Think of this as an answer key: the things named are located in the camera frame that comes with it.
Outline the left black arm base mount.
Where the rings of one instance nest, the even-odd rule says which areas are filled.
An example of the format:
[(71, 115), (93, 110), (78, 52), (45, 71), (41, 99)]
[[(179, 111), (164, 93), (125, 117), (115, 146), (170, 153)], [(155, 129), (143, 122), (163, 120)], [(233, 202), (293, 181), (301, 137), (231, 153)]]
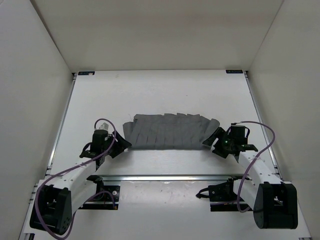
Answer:
[(94, 183), (95, 196), (85, 202), (80, 209), (83, 210), (118, 210), (120, 189), (119, 184), (105, 184), (103, 178), (98, 175), (91, 175), (88, 181)]

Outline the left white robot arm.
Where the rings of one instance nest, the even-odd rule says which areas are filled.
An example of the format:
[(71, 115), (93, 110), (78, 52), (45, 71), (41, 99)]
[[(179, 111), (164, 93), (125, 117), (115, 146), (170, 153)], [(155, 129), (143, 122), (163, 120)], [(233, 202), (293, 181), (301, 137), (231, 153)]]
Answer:
[(96, 129), (70, 171), (56, 173), (40, 183), (29, 226), (62, 240), (70, 234), (76, 211), (87, 202), (106, 204), (105, 209), (117, 210), (119, 186), (104, 185), (96, 171), (106, 157), (115, 158), (130, 147), (131, 143), (118, 133)]

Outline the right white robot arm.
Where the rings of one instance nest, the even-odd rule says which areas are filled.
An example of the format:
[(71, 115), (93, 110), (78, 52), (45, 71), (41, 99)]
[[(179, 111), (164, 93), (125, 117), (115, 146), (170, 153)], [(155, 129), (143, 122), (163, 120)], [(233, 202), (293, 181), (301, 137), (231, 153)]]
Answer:
[(217, 156), (233, 156), (245, 172), (223, 183), (201, 189), (196, 197), (209, 199), (210, 210), (253, 212), (260, 229), (296, 229), (298, 227), (297, 190), (273, 173), (261, 159), (261, 152), (248, 143), (250, 129), (233, 123), (217, 130), (203, 141)]

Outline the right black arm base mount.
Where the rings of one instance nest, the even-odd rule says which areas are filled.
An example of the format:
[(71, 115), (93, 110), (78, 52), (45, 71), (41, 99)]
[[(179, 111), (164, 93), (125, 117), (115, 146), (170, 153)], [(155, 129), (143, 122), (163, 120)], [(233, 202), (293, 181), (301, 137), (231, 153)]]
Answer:
[(237, 212), (237, 195), (233, 192), (234, 182), (240, 177), (231, 177), (219, 184), (201, 189), (195, 196), (209, 199), (211, 212)]

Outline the grey pleated skirt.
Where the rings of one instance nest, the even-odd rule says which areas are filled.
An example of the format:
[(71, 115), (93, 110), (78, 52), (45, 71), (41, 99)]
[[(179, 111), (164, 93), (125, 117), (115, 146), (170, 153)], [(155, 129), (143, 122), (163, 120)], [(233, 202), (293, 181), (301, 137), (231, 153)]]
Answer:
[(199, 114), (136, 114), (122, 127), (131, 150), (202, 150), (220, 122)]

